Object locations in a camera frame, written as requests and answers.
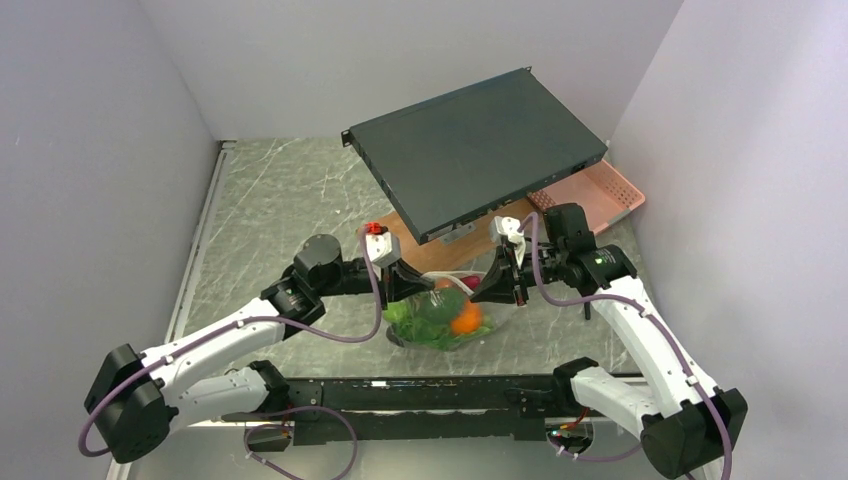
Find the wooden cutting board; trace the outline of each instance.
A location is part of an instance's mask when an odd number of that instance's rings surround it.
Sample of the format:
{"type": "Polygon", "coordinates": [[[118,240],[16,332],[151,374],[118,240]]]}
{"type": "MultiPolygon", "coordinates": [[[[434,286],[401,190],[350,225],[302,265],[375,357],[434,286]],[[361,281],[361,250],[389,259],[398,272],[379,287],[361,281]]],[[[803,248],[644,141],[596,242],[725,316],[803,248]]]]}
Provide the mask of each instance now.
{"type": "Polygon", "coordinates": [[[397,212],[392,212],[374,221],[385,225],[389,228],[389,231],[398,236],[403,259],[416,270],[424,273],[456,270],[481,254],[495,248],[495,244],[489,239],[489,223],[491,223],[492,218],[495,216],[515,217],[519,220],[524,220],[524,217],[535,210],[533,204],[527,201],[526,198],[522,198],[484,217],[478,218],[473,222],[476,227],[473,232],[447,245],[440,239],[433,240],[424,245],[418,245],[397,212]]]}

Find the transparent bag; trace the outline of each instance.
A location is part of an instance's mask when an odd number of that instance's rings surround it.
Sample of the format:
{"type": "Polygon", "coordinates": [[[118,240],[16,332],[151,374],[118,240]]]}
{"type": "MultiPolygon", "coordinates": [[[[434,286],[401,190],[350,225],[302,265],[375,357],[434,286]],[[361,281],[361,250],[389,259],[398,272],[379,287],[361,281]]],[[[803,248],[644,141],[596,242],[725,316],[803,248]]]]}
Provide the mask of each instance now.
{"type": "Polygon", "coordinates": [[[485,274],[476,271],[428,272],[435,288],[390,303],[383,318],[386,336],[402,347],[453,350],[503,325],[514,308],[471,303],[469,297],[485,274]]]}

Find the gray marble countertop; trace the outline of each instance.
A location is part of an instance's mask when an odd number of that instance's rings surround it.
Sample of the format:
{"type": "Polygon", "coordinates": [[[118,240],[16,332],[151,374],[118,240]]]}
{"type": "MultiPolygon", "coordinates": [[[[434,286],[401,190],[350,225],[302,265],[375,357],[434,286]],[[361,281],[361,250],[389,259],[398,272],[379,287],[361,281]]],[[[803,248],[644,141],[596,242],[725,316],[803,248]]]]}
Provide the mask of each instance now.
{"type": "MultiPolygon", "coordinates": [[[[238,142],[184,334],[258,296],[315,233],[335,235],[345,258],[358,256],[356,228],[391,210],[363,162],[352,149],[341,147],[337,138],[238,142]]],[[[624,249],[644,279],[644,265],[627,219],[599,236],[599,245],[609,243],[624,249]]],[[[488,262],[480,258],[475,266],[486,270],[488,262]]],[[[548,289],[557,298],[577,295],[565,285],[548,289]]],[[[371,329],[373,297],[332,297],[324,303],[327,314],[315,327],[339,335],[362,335],[371,329]]],[[[548,305],[535,288],[530,289],[527,306],[503,308],[509,309],[504,311],[509,319],[501,328],[451,352],[397,347],[383,332],[353,345],[299,333],[229,367],[270,359],[289,377],[549,373],[562,363],[587,356],[610,371],[638,371],[597,313],[586,321],[582,308],[548,305]]]]}

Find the plastic tray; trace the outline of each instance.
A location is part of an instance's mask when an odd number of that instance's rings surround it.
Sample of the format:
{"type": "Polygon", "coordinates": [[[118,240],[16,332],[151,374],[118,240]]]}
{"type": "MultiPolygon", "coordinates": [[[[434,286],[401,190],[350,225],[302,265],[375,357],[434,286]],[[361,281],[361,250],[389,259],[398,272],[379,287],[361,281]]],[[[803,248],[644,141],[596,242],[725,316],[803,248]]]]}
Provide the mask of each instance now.
{"type": "Polygon", "coordinates": [[[528,195],[544,211],[563,203],[576,203],[586,212],[595,235],[645,203],[645,195],[606,160],[528,195]]]}

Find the gray wall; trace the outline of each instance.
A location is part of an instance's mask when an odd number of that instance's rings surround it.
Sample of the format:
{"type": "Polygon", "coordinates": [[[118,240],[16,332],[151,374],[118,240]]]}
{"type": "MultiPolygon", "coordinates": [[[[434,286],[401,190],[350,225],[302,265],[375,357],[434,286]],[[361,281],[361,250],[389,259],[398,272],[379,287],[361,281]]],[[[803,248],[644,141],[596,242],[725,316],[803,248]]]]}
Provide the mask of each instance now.
{"type": "Polygon", "coordinates": [[[750,403],[733,478],[848,467],[846,112],[844,2],[690,0],[613,136],[667,321],[750,403]]]}
{"type": "Polygon", "coordinates": [[[135,0],[6,0],[0,146],[0,477],[103,478],[83,398],[161,342],[216,145],[135,0]]]}
{"type": "Polygon", "coordinates": [[[338,135],[533,65],[609,138],[682,0],[141,0],[217,138],[338,135]]]}

